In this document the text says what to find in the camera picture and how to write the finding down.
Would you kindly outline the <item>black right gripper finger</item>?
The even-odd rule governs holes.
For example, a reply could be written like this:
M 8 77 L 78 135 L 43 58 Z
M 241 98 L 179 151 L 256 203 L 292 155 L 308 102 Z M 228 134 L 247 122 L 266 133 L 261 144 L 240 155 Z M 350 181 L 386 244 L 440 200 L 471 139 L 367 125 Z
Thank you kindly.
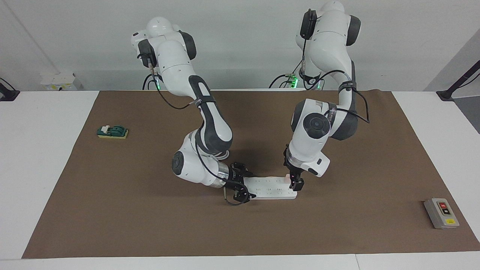
M 246 187 L 237 188 L 233 195 L 233 199 L 239 203 L 247 203 L 256 197 L 257 195 L 255 193 L 251 193 Z
M 240 162 L 233 162 L 230 164 L 231 169 L 235 172 L 235 175 L 238 177 L 255 177 L 256 175 L 249 171 L 245 164 Z

